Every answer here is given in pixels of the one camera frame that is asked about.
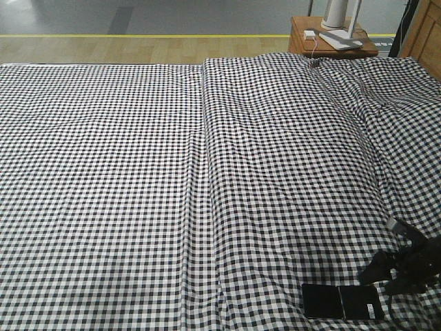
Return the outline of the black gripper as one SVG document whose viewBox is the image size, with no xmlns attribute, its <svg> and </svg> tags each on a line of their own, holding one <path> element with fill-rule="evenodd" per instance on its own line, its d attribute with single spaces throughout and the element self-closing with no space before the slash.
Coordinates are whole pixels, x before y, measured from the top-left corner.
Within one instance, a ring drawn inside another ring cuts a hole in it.
<svg viewBox="0 0 441 331">
<path fill-rule="evenodd" d="M 384 286 L 384 292 L 389 296 L 425 293 L 440 274 L 440 236 L 426 238 L 416 230 L 408 230 L 407 238 L 411 246 L 400 249 L 397 254 L 375 253 L 371 263 L 358 275 L 360 284 L 389 281 Z M 394 268 L 396 279 L 391 276 Z"/>
</svg>

